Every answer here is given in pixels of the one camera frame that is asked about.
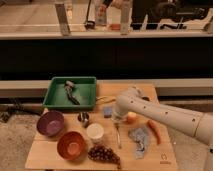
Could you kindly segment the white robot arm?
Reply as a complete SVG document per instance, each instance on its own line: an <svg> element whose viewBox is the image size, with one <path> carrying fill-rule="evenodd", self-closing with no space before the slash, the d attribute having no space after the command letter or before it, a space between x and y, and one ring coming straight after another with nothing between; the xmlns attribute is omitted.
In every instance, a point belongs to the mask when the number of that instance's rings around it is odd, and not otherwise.
<svg viewBox="0 0 213 171"><path fill-rule="evenodd" d="M135 86L116 96L112 120L120 123L129 112L148 117L206 144L203 171L213 171L213 115L144 100L142 91Z"/></svg>

